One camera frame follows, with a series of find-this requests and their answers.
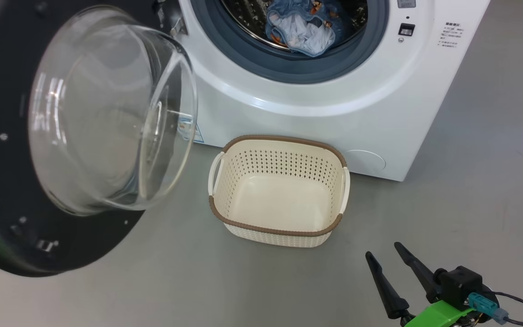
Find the basket handle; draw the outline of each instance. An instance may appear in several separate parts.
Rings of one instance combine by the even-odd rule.
[[[344,167],[344,194],[342,195],[342,205],[340,206],[340,213],[344,213],[346,204],[348,203],[348,195],[350,193],[350,172],[347,167]]]
[[[215,159],[213,160],[213,162],[211,163],[211,168],[209,169],[209,180],[207,182],[207,191],[209,191],[209,195],[213,195],[213,191],[214,191],[214,187],[213,187],[213,177],[215,175],[215,170],[217,169],[217,166],[219,165],[219,162],[221,161],[221,159],[223,158],[224,156],[224,152],[221,151],[216,157]],[[222,170],[219,169],[219,171],[217,172],[217,178],[215,178],[215,186],[217,186],[217,180],[219,178],[219,176],[221,175],[222,173]]]

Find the gray floor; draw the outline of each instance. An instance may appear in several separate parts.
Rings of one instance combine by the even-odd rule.
[[[492,0],[407,180],[353,176],[321,247],[232,236],[207,204],[216,153],[197,146],[172,196],[99,262],[46,279],[0,271],[0,327],[398,327],[364,259],[372,251],[420,312],[396,241],[431,269],[465,265],[523,297],[523,0]]]

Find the laundry basket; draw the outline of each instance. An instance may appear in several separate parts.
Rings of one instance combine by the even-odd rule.
[[[315,247],[342,219],[350,190],[344,157],[306,139],[241,136],[209,170],[209,204],[233,234],[262,243]]]

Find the open washing machine door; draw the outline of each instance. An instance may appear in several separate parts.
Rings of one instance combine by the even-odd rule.
[[[1,7],[0,268],[10,273],[49,276],[105,255],[172,190],[193,143],[195,78],[161,31],[182,31],[178,3],[97,4]]]

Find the white fabric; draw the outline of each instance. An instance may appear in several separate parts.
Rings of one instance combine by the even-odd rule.
[[[270,22],[282,32],[285,37],[282,42],[290,49],[309,55],[321,54],[336,40],[332,29],[324,24],[317,27],[308,23],[297,13],[284,18],[280,18],[280,15],[274,13],[270,16]]]

